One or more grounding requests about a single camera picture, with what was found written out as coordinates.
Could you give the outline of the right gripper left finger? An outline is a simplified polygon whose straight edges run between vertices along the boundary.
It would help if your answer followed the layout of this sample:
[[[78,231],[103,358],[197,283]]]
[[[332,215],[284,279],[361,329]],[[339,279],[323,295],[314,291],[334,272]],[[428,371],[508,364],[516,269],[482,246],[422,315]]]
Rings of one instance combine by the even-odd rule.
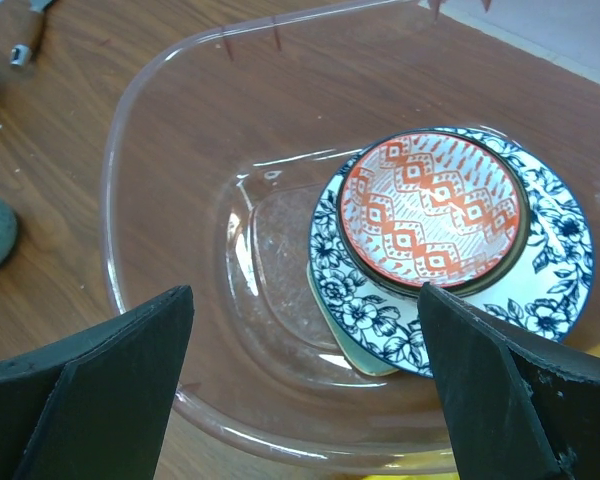
[[[0,361],[0,479],[151,479],[187,351],[192,290]]]

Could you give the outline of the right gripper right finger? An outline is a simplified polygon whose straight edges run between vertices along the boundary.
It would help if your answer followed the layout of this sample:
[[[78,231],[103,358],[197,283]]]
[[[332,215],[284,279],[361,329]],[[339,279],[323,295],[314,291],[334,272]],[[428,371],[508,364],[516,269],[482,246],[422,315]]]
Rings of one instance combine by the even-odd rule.
[[[600,358],[427,284],[423,338],[462,479],[600,479]]]

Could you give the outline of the blue floral plate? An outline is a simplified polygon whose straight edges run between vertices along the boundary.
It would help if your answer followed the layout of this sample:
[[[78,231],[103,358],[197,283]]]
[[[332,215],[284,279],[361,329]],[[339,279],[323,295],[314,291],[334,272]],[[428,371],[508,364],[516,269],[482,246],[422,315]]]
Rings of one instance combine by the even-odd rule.
[[[581,206],[541,160],[494,133],[440,126],[379,140],[336,171],[312,214],[308,264],[354,342],[426,377],[424,283],[559,341],[586,304],[594,253]]]

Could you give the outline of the mint green divided tray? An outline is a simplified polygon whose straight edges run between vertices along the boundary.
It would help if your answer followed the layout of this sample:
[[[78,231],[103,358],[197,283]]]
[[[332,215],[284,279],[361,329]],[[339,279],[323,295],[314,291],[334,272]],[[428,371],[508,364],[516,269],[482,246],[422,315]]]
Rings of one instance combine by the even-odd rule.
[[[360,373],[372,377],[387,376],[398,372],[397,368],[377,359],[366,350],[361,348],[336,323],[327,310],[323,300],[319,295],[318,289],[314,284],[311,276],[310,264],[306,265],[306,276],[317,306],[319,307],[332,335],[334,336],[336,343],[340,347],[343,356],[352,365],[352,367],[358,370]]]

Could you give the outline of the pink translucent plastic bin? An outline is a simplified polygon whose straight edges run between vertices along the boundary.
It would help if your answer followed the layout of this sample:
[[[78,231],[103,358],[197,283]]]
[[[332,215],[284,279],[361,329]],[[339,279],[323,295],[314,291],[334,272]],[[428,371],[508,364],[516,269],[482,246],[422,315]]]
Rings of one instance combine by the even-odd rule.
[[[600,351],[600,1],[350,1],[217,27],[148,63],[105,156],[104,268],[126,311],[195,317],[176,411],[268,459],[355,475],[454,468],[434,383],[340,354],[306,275],[312,210],[357,150],[417,127],[501,134],[579,201],[595,247],[568,336]]]

